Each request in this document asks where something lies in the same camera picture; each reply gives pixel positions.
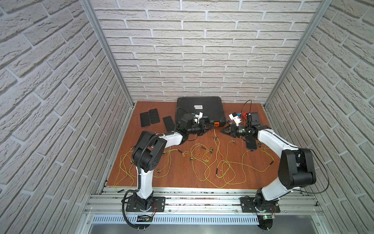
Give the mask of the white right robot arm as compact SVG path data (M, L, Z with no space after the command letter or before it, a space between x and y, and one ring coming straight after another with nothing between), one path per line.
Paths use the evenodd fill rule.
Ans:
M300 148L277 135L269 126L253 125L249 127L229 125L220 131L231 137L244 137L247 148L256 150L259 141L268 146L280 158L278 177L269 185L259 189L255 202L274 201L296 188L316 183L313 154L310 149Z

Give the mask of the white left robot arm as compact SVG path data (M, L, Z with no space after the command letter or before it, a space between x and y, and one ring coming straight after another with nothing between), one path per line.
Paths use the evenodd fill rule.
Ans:
M165 134L143 131L132 154L137 169L136 198L143 202L152 198L153 171L166 148L181 145L190 135L202 136L214 128L209 123L198 123L189 127L179 124L174 131Z

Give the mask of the black plastic tool case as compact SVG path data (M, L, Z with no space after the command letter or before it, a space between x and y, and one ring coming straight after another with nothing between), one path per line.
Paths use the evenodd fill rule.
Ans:
M209 120L215 127L223 127L226 124L226 116L220 97L179 97L177 99L177 121L179 121L187 112L200 114L203 118Z

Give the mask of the grey-edged large smartphone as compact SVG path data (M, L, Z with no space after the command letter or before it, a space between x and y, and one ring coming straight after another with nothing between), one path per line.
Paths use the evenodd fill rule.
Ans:
M163 123L167 132L173 132L175 129L175 124L171 116L163 118Z

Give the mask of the black smartphone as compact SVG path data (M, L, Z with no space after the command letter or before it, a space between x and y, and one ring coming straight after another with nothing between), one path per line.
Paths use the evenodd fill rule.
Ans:
M157 109L149 110L150 123L156 124L160 122L160 117Z

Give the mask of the purple-edged smartphone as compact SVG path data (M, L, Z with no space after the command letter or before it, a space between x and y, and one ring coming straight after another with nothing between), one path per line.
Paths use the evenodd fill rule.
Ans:
M146 128L151 125L149 112L143 112L140 114L140 124L142 128Z

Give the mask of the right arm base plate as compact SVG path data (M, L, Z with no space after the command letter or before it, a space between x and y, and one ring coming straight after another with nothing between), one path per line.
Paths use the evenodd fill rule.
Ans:
M280 213L278 200L266 201L249 196L240 198L243 213Z

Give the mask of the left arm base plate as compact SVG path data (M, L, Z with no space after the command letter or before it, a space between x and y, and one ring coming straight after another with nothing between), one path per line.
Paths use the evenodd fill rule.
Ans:
M151 197L142 199L139 196L130 196L126 204L126 212L164 212L165 197Z

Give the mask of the aluminium rail frame front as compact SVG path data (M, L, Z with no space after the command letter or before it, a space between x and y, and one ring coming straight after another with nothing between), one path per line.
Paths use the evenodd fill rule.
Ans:
M250 215L259 213L241 198L249 201L255 197L252 189L209 189L155 187L154 196L165 197L162 214L171 215ZM91 195L84 214L121 214L124 193L115 193L113 187L105 187L101 194ZM322 215L323 211L312 196L299 192L290 193L276 204L276 215Z

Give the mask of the aluminium corner post right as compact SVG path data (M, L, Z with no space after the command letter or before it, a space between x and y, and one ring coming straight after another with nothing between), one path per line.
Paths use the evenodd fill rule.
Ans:
M264 109L266 109L269 104L271 103L272 99L274 98L277 90L281 86L283 80L286 78L287 74L293 67L294 63L299 58L300 54L302 53L303 49L306 47L307 43L309 42L312 34L314 33L315 29L319 25L320 21L322 20L323 16L325 15L326 11L328 10L329 6L331 5L332 0L323 0L320 2L315 14L313 15L310 23L308 24L306 30L304 31L301 39L297 43L294 51L291 53L290 58L288 59L285 67L282 69L279 77L277 78L268 98L264 103Z

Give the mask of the aluminium corner post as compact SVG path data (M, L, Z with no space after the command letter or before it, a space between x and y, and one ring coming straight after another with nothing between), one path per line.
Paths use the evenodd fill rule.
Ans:
M85 13L87 14L87 17L90 21L90 24L92 25L93 30L96 33L96 37L97 37L98 41L100 42L100 44L102 46L103 52L108 59L109 65L111 66L111 68L114 72L114 75L115 75L116 79L118 80L122 91L124 92L127 103L129 104L129 106L131 108L134 108L135 103L132 100L130 92L128 91L128 89L126 87L126 84L125 84L124 79L122 77L122 74L120 72L119 66L116 62L114 54L113 54L113 52L111 50L111 47L108 43L108 40L105 37L104 31L103 31L103 29L100 25L100 21L99 21L97 15L95 13L95 10L94 10L91 2L89 0L81 0L81 3L82 3L82 6L84 8Z
M286 78L287 74L293 67L294 63L299 58L300 54L302 53L303 49L306 47L307 43L309 42L312 34L314 33L315 29L319 25L320 21L322 20L323 16L325 15L326 11L328 10L329 6L331 5L332 0L323 0L320 2L315 14L313 15L310 23L308 24L306 30L304 31L301 39L297 43L294 51L291 53L290 58L288 59L285 67L282 69L279 77L277 78L268 98L264 103L264 109L266 109L269 104L271 103L272 99L274 98L277 90L281 86L283 80Z

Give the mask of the aluminium corner post left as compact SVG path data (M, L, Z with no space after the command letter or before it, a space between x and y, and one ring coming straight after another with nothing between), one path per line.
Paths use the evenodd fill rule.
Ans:
M114 54L113 54L113 52L111 50L111 47L108 43L108 40L105 37L104 31L103 31L103 29L100 25L100 21L99 21L97 15L95 13L95 10L94 10L91 2L89 0L81 0L81 3L82 3L82 6L84 8L85 13L87 14L87 17L90 21L90 24L92 25L93 30L96 33L96 37L97 37L98 41L100 42L100 44L102 46L103 52L108 59L109 65L111 66L111 68L114 72L114 75L115 75L116 79L118 80L122 91L124 92L127 103L129 104L129 106L131 108L134 108L135 103L132 100L130 92L128 91L128 89L126 87L126 84L125 84L124 79L122 77L122 74L120 72L119 66L116 62Z

